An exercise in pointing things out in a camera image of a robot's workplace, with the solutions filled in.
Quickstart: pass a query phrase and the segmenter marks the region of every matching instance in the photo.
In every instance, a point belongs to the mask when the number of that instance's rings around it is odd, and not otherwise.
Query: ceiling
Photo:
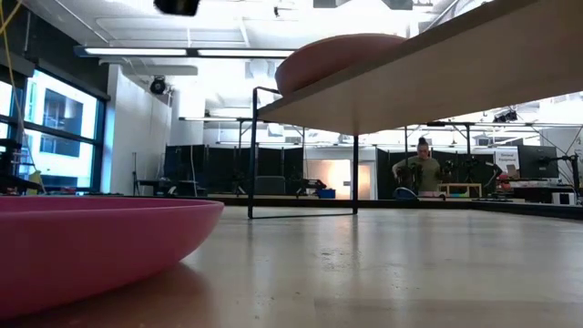
[[[195,17],[162,15],[153,0],[25,0],[25,4],[84,46],[298,48],[341,34],[415,36],[453,0],[415,0],[425,5],[413,11],[393,11],[382,0],[350,0],[334,9],[313,8],[313,1],[318,0],[201,0]],[[453,12],[473,2],[460,0]],[[204,86],[208,108],[248,108],[258,79],[274,87],[272,74],[280,61],[250,65],[244,59],[134,58],[131,66],[127,61],[122,64],[129,75],[149,67],[197,67],[197,77],[172,80],[176,87]]]

